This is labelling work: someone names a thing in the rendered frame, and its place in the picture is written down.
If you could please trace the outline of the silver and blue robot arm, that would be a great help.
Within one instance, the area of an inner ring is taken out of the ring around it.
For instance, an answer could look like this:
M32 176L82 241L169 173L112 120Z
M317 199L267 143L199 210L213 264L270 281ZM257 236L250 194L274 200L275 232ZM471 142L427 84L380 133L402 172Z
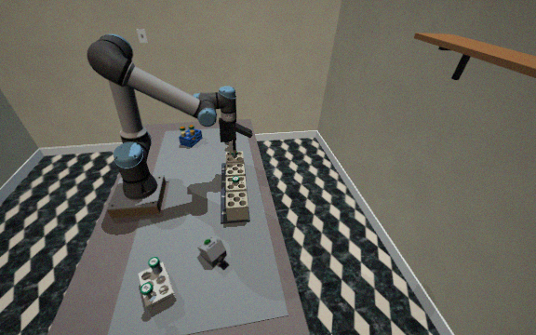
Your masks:
M102 36L87 50L87 59L93 70L110 80L121 123L123 143L115 148L114 161L123 179L123 192L129 199L143 199L155 192L157 182L147 166L152 140L142 126L134 89L197 118L204 127L216 123L216 109L221 109L223 121L235 121L236 96L233 87L220 87L219 92L191 96L139 69L132 58L129 42L117 34Z

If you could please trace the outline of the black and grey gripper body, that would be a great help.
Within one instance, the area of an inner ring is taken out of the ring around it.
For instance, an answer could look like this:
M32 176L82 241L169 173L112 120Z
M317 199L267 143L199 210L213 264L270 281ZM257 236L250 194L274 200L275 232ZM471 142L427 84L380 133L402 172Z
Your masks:
M236 140L236 131L231 129L232 124L234 124L235 122L236 122L236 119L235 121L232 121L232 122L226 122L226 121L223 121L221 118L219 118L221 142L232 141L234 136ZM231 125L227 125L227 124L231 124Z

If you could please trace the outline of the blue tube rack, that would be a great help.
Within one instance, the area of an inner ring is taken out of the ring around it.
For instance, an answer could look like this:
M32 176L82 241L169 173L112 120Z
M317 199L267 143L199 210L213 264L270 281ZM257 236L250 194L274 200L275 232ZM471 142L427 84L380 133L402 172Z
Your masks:
M187 147L193 147L195 144L197 144L202 138L202 132L201 130L195 129L194 130L195 135L186 134L186 137L179 136L181 145L187 146ZM196 137L196 139L192 140L193 137ZM189 138L187 138L189 137ZM192 138L190 138L192 137Z

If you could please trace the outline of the white tube rack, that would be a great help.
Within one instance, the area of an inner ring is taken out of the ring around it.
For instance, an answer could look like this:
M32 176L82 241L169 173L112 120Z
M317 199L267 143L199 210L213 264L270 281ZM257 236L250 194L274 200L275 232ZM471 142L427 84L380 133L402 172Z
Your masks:
M143 295L143 298L144 298L144 301L145 301L145 306L146 306L146 308L148 309L148 311L151 314L156 312L156 311L158 311L158 310L160 310L160 309L162 309L163 307L173 303L174 301L176 301L176 297L175 297L175 294L174 294L174 291L173 291L173 288L171 286L170 279L169 279L169 276L168 276L168 271L167 271L167 269L166 269L166 267L165 267L163 262L161 262L160 264L161 264L161 266L163 268L163 271L162 271L161 274L155 275L153 270L152 270L152 268L149 268L149 269L141 272L140 275L139 275L141 286L144 283L147 283L147 282L152 283L153 282L152 285L153 285L154 291L156 293L155 299L153 301L147 301L147 299ZM158 277L160 277L160 276L164 276L164 277L158 279ZM157 283L156 283L156 280L157 280ZM164 282L164 280L165 280L165 282ZM163 284L159 285L158 283L159 284L163 283ZM159 292L159 290L160 290L160 292Z

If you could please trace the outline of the grey bench mat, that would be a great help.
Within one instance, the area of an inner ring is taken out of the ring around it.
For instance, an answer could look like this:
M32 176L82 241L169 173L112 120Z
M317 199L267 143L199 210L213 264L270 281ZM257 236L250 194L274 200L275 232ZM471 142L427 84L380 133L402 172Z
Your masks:
M188 335L288 316L248 137L243 151L250 221L221 224L221 163L229 145L220 129L198 129L193 147L166 131L153 176L169 181L163 217L139 221L108 335ZM219 238L227 262L212 267L198 246ZM176 301L150 313L139 273L163 262Z

